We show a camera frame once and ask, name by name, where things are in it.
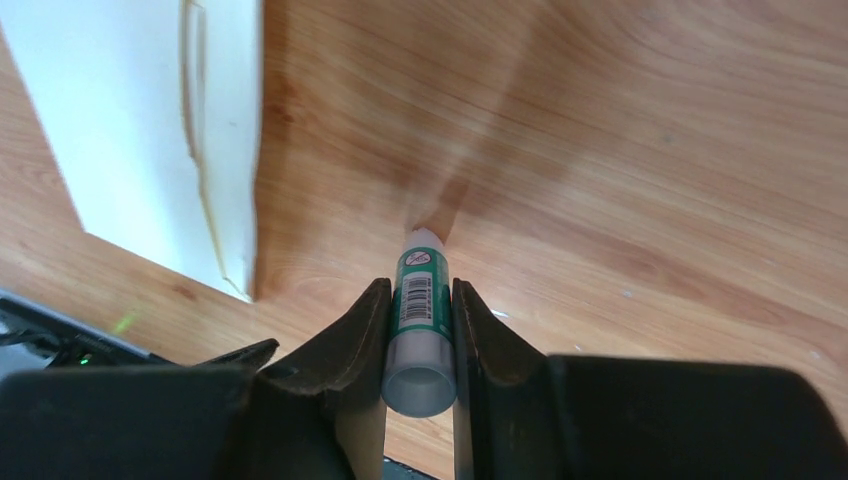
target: wooden table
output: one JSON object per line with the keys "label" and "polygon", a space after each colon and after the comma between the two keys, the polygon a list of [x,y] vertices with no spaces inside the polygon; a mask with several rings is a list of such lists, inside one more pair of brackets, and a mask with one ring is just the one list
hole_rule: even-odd
{"label": "wooden table", "polygon": [[[180,362],[287,353],[428,225],[543,351],[785,366],[845,427],[846,24],[840,0],[269,1],[254,305],[80,231],[3,50],[0,286],[129,314]],[[449,415],[388,424],[388,455],[453,475]]]}

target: black device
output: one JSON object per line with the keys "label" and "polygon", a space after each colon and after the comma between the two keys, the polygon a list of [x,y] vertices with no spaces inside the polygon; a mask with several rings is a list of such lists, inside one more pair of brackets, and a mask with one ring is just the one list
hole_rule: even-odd
{"label": "black device", "polygon": [[[91,339],[63,345],[49,328],[32,332],[16,345],[38,333],[30,353],[74,366],[0,382],[0,477],[381,478],[391,299],[389,280],[375,280],[338,321],[264,368],[274,340],[193,367],[107,348],[100,366],[80,365]],[[797,374],[545,356],[458,279],[452,311],[458,478],[848,478],[845,440]]]}

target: white cap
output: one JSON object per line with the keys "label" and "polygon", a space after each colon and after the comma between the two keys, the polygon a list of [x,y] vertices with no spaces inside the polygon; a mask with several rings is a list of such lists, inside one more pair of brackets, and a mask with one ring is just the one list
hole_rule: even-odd
{"label": "white cap", "polygon": [[453,345],[430,330],[403,332],[389,343],[383,400],[408,417],[438,415],[456,399]]}

